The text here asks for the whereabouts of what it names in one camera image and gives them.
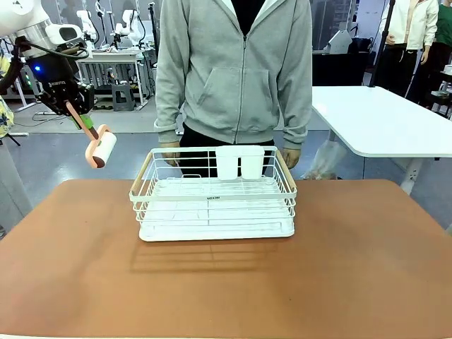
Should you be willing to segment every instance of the green object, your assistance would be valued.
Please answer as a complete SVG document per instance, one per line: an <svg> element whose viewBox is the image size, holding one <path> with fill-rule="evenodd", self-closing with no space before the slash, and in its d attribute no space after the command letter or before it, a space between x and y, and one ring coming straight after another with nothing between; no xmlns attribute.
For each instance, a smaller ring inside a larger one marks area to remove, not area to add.
<svg viewBox="0 0 452 339"><path fill-rule="evenodd" d="M82 119L82 121L85 124L87 129L91 129L94 126L94 123L93 123L92 119L88 115L85 115L85 114L84 115L80 115L80 119ZM75 121L73 118L72 118L72 121L74 122L74 124L78 128L77 121Z"/></svg>
<svg viewBox="0 0 452 339"><path fill-rule="evenodd" d="M436 26L436 42L452 47L452 7L440 5Z"/></svg>

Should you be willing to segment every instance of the dish rack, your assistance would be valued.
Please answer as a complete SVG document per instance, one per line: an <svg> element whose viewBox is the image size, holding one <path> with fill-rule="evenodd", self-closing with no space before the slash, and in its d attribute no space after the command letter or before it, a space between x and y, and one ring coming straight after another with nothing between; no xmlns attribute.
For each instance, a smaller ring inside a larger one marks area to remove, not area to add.
<svg viewBox="0 0 452 339"><path fill-rule="evenodd" d="M199 168L209 169L210 175L216 169L215 148L152 150L129 193L141 225L139 237L161 242L293 235L297 186L280 151L276 147L264 150L268 158L265 175L230 181L184 176L165 161L206 160L208 167ZM193 152L205 156L190 157ZM178 153L178 157L165 159L164 153Z"/></svg>

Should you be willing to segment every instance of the black pants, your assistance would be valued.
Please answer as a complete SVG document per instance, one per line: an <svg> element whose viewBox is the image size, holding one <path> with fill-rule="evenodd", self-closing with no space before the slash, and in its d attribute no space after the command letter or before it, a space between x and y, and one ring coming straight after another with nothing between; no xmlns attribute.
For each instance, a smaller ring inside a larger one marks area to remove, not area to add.
<svg viewBox="0 0 452 339"><path fill-rule="evenodd" d="M209 138L208 136L204 136L201 133L198 133L194 131L193 129L190 129L186 124L184 124L184 136L182 136L181 139L181 147L219 147L219 146L225 146L230 145L229 143L224 143L222 141ZM267 141L266 143L258 143L254 145L260 145L260 146L274 146L275 141ZM214 152L187 152L182 153L181 157L207 157L208 153L210 153L209 156L214 157L212 160L208 159L190 159L190 160L180 160L179 166L180 167L198 167L198 168L181 168L182 174L184 175L192 175L192 176L198 176L200 175L203 178L215 178L217 177L217 169L212 168L210 169L210 176L209 176L209 169L208 168L199 168L199 167L208 167L209 163L211 167L216 167L217 162L215 160L215 153ZM266 156L271 155L271 152L266 152ZM264 158L264 171L267 168L266 166L270 162L270 158L265 157Z"/></svg>
<svg viewBox="0 0 452 339"><path fill-rule="evenodd" d="M381 55L375 85L405 97L416 67L417 51L386 46Z"/></svg>
<svg viewBox="0 0 452 339"><path fill-rule="evenodd" d="M415 77L412 80L407 99L428 107L430 103L425 99L427 93L438 90L442 79L439 72L444 70L445 65L449 63L452 47L440 42L434 42L430 48L429 58L424 65L419 65Z"/></svg>

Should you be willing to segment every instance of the person's right hand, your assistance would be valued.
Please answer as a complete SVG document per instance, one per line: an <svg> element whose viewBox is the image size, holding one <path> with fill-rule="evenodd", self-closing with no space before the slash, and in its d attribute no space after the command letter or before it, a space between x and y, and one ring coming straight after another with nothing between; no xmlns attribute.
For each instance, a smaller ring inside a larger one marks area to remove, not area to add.
<svg viewBox="0 0 452 339"><path fill-rule="evenodd" d="M388 35L386 37L386 44L393 45L395 43L396 43L396 41L394 40L394 36L393 35Z"/></svg>
<svg viewBox="0 0 452 339"><path fill-rule="evenodd" d="M161 143L160 147L161 148L179 148L181 146L179 144L179 141L177 141L175 143ZM167 162L168 165L176 167L177 160L175 160L175 159L180 158L181 153L173 153L173 152L163 153L163 157L165 158L165 161Z"/></svg>

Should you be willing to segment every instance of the zip-up hoodie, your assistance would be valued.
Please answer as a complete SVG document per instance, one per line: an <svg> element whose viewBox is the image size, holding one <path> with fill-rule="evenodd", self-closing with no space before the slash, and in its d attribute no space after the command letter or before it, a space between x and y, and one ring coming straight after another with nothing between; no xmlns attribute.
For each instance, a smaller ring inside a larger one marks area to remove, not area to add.
<svg viewBox="0 0 452 339"><path fill-rule="evenodd" d="M389 24L389 35L394 36L396 44L403 44L408 24L410 0L397 0ZM380 24L380 34L383 32L388 17L389 4L386 6ZM424 45L431 46L435 38L436 22L438 21L438 0L419 0L412 14L410 34L407 49L422 49Z"/></svg>
<svg viewBox="0 0 452 339"><path fill-rule="evenodd" d="M231 0L164 0L157 68L161 143L176 118L226 143L273 138L280 110L285 147L301 148L312 102L309 0L266 0L243 36Z"/></svg>

